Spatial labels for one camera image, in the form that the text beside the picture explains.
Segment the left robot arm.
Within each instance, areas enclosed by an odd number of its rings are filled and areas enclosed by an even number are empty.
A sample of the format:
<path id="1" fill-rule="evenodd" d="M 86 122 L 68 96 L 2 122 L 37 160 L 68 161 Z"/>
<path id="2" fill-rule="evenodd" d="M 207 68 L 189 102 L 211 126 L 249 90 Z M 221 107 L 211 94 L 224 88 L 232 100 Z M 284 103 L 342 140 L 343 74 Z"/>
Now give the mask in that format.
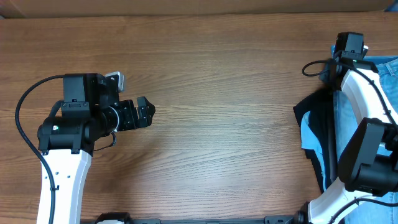
<path id="1" fill-rule="evenodd" d="M 79 223 L 95 141 L 152 124 L 155 106 L 143 96 L 121 101 L 123 90 L 120 72 L 64 76 L 63 101 L 54 105 L 38 128 L 39 151 L 51 173 L 42 170 L 37 223 L 48 223 L 52 194 L 54 223 Z"/>

